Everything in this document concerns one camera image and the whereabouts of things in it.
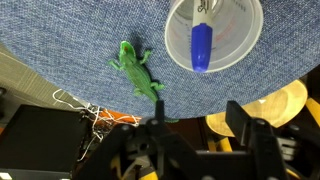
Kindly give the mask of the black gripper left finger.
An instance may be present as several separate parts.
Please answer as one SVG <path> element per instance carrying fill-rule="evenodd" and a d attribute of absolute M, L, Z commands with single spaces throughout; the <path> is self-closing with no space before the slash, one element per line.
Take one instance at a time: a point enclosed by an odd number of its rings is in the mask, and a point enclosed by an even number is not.
<path fill-rule="evenodd" d="M 165 118 L 164 113 L 164 102 L 162 100 L 158 100 L 156 102 L 156 108 L 155 108 L 155 120 L 157 123 L 163 122 Z"/>

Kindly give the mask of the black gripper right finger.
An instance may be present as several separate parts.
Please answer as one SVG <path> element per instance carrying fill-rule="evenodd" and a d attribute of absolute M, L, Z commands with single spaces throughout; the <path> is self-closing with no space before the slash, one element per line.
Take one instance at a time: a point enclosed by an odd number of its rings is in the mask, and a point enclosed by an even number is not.
<path fill-rule="evenodd" d="M 225 121 L 240 145 L 246 146 L 250 135 L 249 114 L 236 101 L 228 101 Z"/>

